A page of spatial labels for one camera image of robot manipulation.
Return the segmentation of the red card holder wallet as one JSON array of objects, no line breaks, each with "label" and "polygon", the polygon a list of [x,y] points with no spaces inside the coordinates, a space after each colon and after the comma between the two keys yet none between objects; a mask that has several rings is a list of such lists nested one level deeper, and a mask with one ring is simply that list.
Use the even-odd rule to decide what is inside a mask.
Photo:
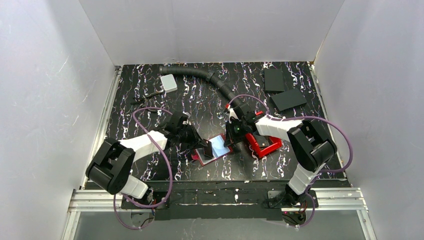
[{"label": "red card holder wallet", "polygon": [[222,133],[208,139],[206,141],[207,146],[195,149],[191,154],[191,158],[194,161],[198,161],[203,167],[223,158],[233,152],[230,146],[224,146],[225,140],[225,136]]}]

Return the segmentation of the red plastic tray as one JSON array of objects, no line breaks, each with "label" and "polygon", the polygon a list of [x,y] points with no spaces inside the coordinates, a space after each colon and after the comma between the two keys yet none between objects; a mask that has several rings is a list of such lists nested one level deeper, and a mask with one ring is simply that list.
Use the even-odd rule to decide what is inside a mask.
[{"label": "red plastic tray", "polygon": [[280,138],[273,136],[262,136],[248,132],[244,137],[251,148],[252,154],[258,158],[266,157],[276,152],[283,145]]}]

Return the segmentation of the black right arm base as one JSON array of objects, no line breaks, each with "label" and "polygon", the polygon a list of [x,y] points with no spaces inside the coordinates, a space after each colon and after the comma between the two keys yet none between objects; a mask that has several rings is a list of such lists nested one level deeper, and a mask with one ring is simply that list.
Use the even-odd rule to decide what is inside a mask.
[{"label": "black right arm base", "polygon": [[308,222],[307,210],[315,211],[318,206],[316,193],[301,193],[297,195],[292,190],[268,191],[266,199],[262,202],[265,209],[288,209],[282,211],[282,218],[290,227],[300,227]]}]

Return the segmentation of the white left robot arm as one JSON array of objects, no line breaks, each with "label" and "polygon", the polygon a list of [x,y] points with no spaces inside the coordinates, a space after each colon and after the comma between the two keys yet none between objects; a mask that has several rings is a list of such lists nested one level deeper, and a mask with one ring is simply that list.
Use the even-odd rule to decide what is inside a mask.
[{"label": "white left robot arm", "polygon": [[175,145],[212,153],[212,144],[200,137],[188,115],[175,112],[163,124],[141,136],[124,140],[106,138],[85,175],[111,195],[124,194],[142,199],[150,187],[130,174],[133,162]]}]

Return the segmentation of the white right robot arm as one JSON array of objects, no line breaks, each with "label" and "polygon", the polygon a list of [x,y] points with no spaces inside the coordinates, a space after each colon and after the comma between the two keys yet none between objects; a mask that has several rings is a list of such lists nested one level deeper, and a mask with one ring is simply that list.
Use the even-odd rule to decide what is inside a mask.
[{"label": "white right robot arm", "polygon": [[225,123],[224,146],[234,145],[247,134],[274,137],[288,141],[297,160],[293,177],[285,192],[301,196],[329,160],[337,153],[337,146],[326,132],[318,117],[278,120],[264,113],[255,113],[248,105],[226,106],[229,119]]}]

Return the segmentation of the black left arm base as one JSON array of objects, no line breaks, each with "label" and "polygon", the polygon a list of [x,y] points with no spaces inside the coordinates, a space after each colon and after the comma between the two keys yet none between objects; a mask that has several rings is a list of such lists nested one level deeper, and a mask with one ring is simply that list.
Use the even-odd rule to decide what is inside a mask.
[{"label": "black left arm base", "polygon": [[137,198],[128,194],[122,194],[123,199],[141,209],[167,208],[169,195],[165,191],[148,189],[143,196]]}]

